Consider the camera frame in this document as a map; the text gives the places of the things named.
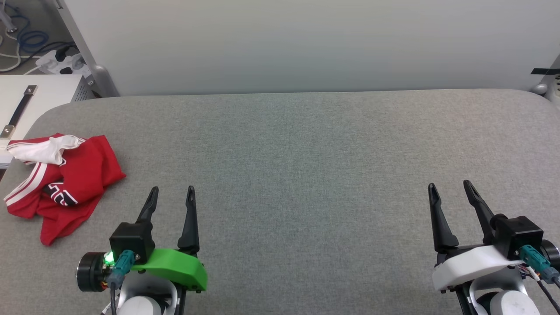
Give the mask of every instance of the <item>black handle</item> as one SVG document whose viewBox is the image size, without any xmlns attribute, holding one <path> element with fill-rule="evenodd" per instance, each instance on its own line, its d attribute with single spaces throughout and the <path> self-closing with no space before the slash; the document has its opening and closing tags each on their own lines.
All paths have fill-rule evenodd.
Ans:
<svg viewBox="0 0 560 315">
<path fill-rule="evenodd" d="M 492 213 L 492 210 L 490 210 L 484 199 L 482 199 L 477 189 L 474 188 L 474 185 L 469 180 L 464 180 L 463 186 L 465 187 L 465 193 L 466 197 L 469 199 L 469 203 L 477 212 L 478 222 L 482 228 L 482 233 L 484 233 L 482 243 L 490 245 L 492 244 L 493 238 L 493 229 L 490 225 L 490 220 L 494 216 L 494 213 Z"/>
<path fill-rule="evenodd" d="M 16 126 L 17 122 L 20 121 L 20 118 L 25 110 L 25 107 L 29 103 L 29 100 L 35 95 L 35 91 L 37 90 L 36 85 L 29 85 L 24 92 L 24 97 L 21 98 L 20 103 L 17 105 L 16 110 L 13 112 L 12 118 L 8 124 Z"/>
<path fill-rule="evenodd" d="M 453 235 L 444 212 L 441 210 L 441 198 L 437 192 L 436 185 L 428 185 L 430 197 L 430 214 L 432 216 L 433 248 L 438 253 L 444 253 L 447 249 L 459 246 L 457 237 Z"/>
<path fill-rule="evenodd" d="M 146 203 L 142 207 L 142 211 L 140 211 L 140 215 L 136 219 L 136 223 L 140 223 L 143 221 L 150 222 L 152 220 L 152 213 L 156 211 L 157 206 L 157 195 L 160 193 L 159 188 L 157 186 L 153 187 L 148 195 L 148 199 L 146 199 Z"/>
<path fill-rule="evenodd" d="M 200 250 L 200 244 L 198 240 L 197 200 L 193 186 L 189 186 L 185 204 L 185 224 L 183 225 L 183 233 L 177 242 L 177 247 L 179 247 L 179 251 L 196 257 Z"/>
</svg>

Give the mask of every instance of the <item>black tape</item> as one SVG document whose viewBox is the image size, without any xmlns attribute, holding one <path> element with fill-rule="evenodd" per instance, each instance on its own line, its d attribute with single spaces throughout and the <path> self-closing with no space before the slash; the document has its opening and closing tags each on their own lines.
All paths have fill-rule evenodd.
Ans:
<svg viewBox="0 0 560 315">
<path fill-rule="evenodd" d="M 560 69 L 534 68 L 532 75 L 555 76 L 560 74 Z"/>
</svg>

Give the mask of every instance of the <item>gray fabric table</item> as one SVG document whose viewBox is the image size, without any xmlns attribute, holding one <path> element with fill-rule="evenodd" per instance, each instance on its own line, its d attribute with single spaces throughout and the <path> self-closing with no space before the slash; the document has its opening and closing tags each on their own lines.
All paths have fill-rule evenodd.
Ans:
<svg viewBox="0 0 560 315">
<path fill-rule="evenodd" d="M 462 244 L 482 240 L 463 179 L 494 213 L 526 215 L 560 244 L 560 112 L 528 92 L 100 99 L 47 112 L 27 137 L 56 132 L 106 135 L 128 176 L 51 247 L 39 242 L 40 218 L 0 210 L 1 314 L 99 314 L 108 292 L 77 289 L 78 261 L 109 249 L 152 186 L 153 237 L 170 248 L 196 188 L 209 284 L 188 295 L 187 314 L 459 314 L 456 296 L 431 283 L 430 182 Z M 29 171 L 13 162 L 0 195 Z"/>
</svg>

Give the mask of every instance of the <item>white wall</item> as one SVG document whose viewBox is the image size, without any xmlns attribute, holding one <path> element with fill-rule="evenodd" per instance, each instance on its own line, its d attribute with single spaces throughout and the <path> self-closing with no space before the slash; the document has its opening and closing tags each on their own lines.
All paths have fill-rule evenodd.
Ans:
<svg viewBox="0 0 560 315">
<path fill-rule="evenodd" d="M 121 95 L 506 87 L 560 54 L 558 0 L 66 0 Z"/>
</svg>

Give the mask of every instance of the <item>teal connector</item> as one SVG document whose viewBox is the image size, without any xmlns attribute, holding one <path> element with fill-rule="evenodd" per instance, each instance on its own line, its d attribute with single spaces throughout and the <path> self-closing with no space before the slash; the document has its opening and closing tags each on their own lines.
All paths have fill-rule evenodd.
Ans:
<svg viewBox="0 0 560 315">
<path fill-rule="evenodd" d="M 536 272 L 543 272 L 550 267 L 550 262 L 531 245 L 525 245 L 519 250 L 519 258 L 527 265 L 531 266 Z"/>
<path fill-rule="evenodd" d="M 531 245 L 525 245 L 519 249 L 519 257 L 536 272 L 546 283 L 552 284 L 554 278 L 560 277 L 560 272 L 550 266 L 550 262 Z"/>
<path fill-rule="evenodd" d="M 123 251 L 116 261 L 111 274 L 106 279 L 107 285 L 111 287 L 111 284 L 115 284 L 115 288 L 120 288 L 124 282 L 124 276 L 130 272 L 135 261 L 133 251 L 128 249 Z"/>
</svg>

